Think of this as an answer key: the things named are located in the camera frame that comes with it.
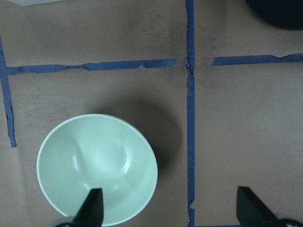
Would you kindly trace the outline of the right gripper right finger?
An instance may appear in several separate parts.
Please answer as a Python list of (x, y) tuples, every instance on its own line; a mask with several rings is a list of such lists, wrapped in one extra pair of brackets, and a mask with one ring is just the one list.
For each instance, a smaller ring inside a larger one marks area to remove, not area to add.
[(279, 227), (279, 220), (247, 186), (238, 186), (236, 217), (242, 227)]

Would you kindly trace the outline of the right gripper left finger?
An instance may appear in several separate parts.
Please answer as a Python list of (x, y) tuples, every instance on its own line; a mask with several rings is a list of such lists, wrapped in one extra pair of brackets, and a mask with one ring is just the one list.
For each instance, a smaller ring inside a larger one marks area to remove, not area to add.
[(104, 218), (103, 191), (91, 189), (78, 213), (72, 220), (73, 227), (100, 227)]

